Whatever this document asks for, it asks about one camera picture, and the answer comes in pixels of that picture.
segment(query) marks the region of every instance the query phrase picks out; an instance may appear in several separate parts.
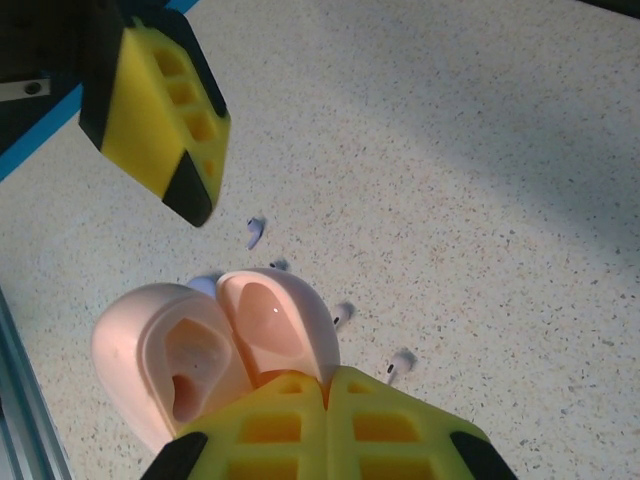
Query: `silicone ear model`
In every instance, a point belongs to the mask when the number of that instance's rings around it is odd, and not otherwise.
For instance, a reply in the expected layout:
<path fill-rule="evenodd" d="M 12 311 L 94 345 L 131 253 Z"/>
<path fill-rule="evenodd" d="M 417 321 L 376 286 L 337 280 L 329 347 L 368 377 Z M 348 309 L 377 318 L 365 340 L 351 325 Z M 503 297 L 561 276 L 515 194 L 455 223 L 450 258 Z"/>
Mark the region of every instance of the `silicone ear model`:
<path fill-rule="evenodd" d="M 154 453 L 183 425 L 253 390 L 224 313 L 183 285 L 148 285 L 116 300 L 91 350 L 108 396 Z"/>
<path fill-rule="evenodd" d="M 340 365 L 338 338 L 313 288 L 276 268 L 228 273 L 217 286 L 218 303 L 255 371 L 254 383 L 283 370 L 331 381 Z"/>

